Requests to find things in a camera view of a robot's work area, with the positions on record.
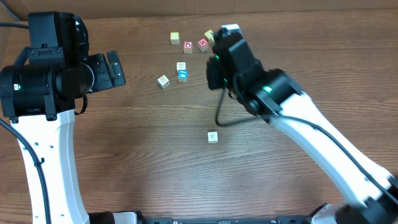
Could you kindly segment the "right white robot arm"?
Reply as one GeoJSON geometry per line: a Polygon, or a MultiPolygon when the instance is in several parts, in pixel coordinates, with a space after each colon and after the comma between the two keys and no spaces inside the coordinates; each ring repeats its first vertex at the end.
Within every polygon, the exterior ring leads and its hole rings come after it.
{"type": "Polygon", "coordinates": [[[211,90],[233,92],[249,113],[295,141],[342,194],[341,205],[323,205],[304,223],[397,221],[397,179],[350,143],[284,71],[265,71],[258,60],[235,62],[215,55],[206,75],[211,90]]]}

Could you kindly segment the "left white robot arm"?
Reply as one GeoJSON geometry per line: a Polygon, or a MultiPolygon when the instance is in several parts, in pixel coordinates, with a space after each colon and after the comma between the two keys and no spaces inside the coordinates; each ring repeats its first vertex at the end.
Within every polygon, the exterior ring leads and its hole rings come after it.
{"type": "Polygon", "coordinates": [[[1,125],[18,140],[34,223],[135,223],[132,212],[88,213],[73,150],[75,102],[126,79],[115,51],[90,55],[83,21],[68,12],[29,14],[30,45],[1,70],[1,125]]]}

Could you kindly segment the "red framed block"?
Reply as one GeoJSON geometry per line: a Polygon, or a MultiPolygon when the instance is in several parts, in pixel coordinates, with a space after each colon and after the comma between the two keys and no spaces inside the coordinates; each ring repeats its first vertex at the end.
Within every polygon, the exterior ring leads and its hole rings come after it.
{"type": "Polygon", "coordinates": [[[216,131],[208,132],[208,142],[209,143],[218,142],[218,133],[216,131]]]}

